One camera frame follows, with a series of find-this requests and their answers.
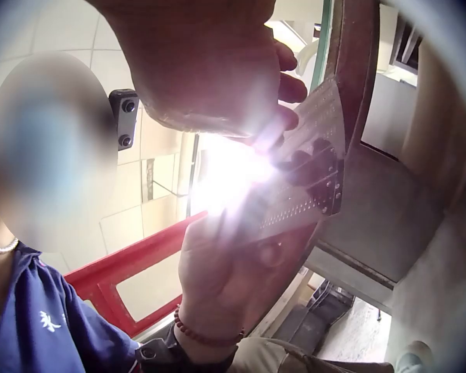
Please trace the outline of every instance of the white tile wall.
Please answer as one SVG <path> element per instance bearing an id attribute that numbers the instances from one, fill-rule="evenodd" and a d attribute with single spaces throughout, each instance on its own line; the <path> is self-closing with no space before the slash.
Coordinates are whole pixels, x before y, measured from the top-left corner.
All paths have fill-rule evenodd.
<path id="1" fill-rule="evenodd" d="M 91 49 L 100 17 L 83 0 L 57 0 L 42 9 L 33 52 Z"/>
<path id="2" fill-rule="evenodd" d="M 64 260 L 64 257 L 61 253 L 42 253 L 40 259 L 51 267 L 54 267 L 58 270 L 61 275 L 65 275 L 70 272 L 69 267 Z"/>
<path id="3" fill-rule="evenodd" d="M 130 208 L 100 221 L 109 254 L 143 239 L 141 206 Z"/>
<path id="4" fill-rule="evenodd" d="M 159 199 L 159 198 L 162 198 L 162 197 L 166 197 L 169 194 L 171 194 L 171 192 L 169 192 L 169 190 L 167 190 L 166 188 L 161 187 L 157 183 L 153 183 L 153 195 L 152 195 L 153 199 Z"/>
<path id="5" fill-rule="evenodd" d="M 141 159 L 179 153 L 181 132 L 161 126 L 143 113 L 141 119 Z"/>
<path id="6" fill-rule="evenodd" d="M 24 19 L 23 24 L 18 25 L 17 30 L 14 30 L 14 35 L 0 54 L 1 61 L 31 54 L 38 16 L 39 14 L 29 15 L 29 19 Z"/>
<path id="7" fill-rule="evenodd" d="M 148 316 L 182 293 L 178 278 L 180 254 L 181 252 L 177 252 L 116 285 L 124 305 L 135 321 Z"/>
<path id="8" fill-rule="evenodd" d="M 140 162 L 117 167 L 116 185 L 109 200 L 105 216 L 113 215 L 141 204 Z"/>
<path id="9" fill-rule="evenodd" d="M 107 20 L 102 16 L 98 22 L 97 34 L 95 36 L 95 49 L 121 50 L 116 34 L 110 28 Z"/>
<path id="10" fill-rule="evenodd" d="M 176 196 L 153 199 L 141 205 L 145 237 L 151 236 L 176 222 Z"/>
<path id="11" fill-rule="evenodd" d="M 114 89 L 134 89 L 130 68 L 122 51 L 93 51 L 91 71 L 107 94 Z"/>
<path id="12" fill-rule="evenodd" d="M 107 250 L 100 225 L 95 224 L 80 242 L 70 245 L 68 250 L 64 250 L 63 255 L 70 270 L 81 268 L 106 256 Z"/>
<path id="13" fill-rule="evenodd" d="M 172 190 L 174 167 L 174 154 L 156 157 L 153 161 L 153 180 Z"/>
<path id="14" fill-rule="evenodd" d="M 91 64 L 91 50 L 78 50 L 78 51 L 66 51 L 65 53 L 70 54 L 71 56 L 76 57 L 86 66 L 90 67 Z"/>

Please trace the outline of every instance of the wall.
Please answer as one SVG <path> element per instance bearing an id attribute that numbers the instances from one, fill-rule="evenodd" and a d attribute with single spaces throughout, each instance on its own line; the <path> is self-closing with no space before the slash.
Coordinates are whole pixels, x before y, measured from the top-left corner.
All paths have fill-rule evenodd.
<path id="1" fill-rule="evenodd" d="M 377 73 L 362 141 L 399 158 L 415 104 L 416 87 Z"/>

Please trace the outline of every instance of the fingers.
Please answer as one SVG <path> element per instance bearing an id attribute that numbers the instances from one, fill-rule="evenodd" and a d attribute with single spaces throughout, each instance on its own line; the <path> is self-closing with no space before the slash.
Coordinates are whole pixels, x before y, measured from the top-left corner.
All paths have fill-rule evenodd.
<path id="1" fill-rule="evenodd" d="M 285 131 L 291 131 L 299 125 L 299 116 L 289 107 L 278 105 L 276 117 L 284 124 Z"/>
<path id="2" fill-rule="evenodd" d="M 307 97 L 307 88 L 302 80 L 285 73 L 280 76 L 278 98 L 286 103 L 301 103 Z"/>
<path id="3" fill-rule="evenodd" d="M 292 52 L 288 46 L 277 40 L 274 41 L 274 47 L 278 55 L 280 71 L 294 70 L 297 67 L 297 59 L 295 58 L 294 52 Z"/>

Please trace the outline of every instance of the bright light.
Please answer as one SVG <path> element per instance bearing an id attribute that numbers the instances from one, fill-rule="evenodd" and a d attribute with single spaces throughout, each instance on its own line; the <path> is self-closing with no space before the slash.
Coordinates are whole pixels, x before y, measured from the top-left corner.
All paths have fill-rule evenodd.
<path id="1" fill-rule="evenodd" d="M 195 212 L 207 210 L 219 215 L 225 208 L 239 207 L 254 183 L 267 181 L 275 172 L 266 156 L 239 142 L 208 135 L 205 178 L 194 185 Z"/>

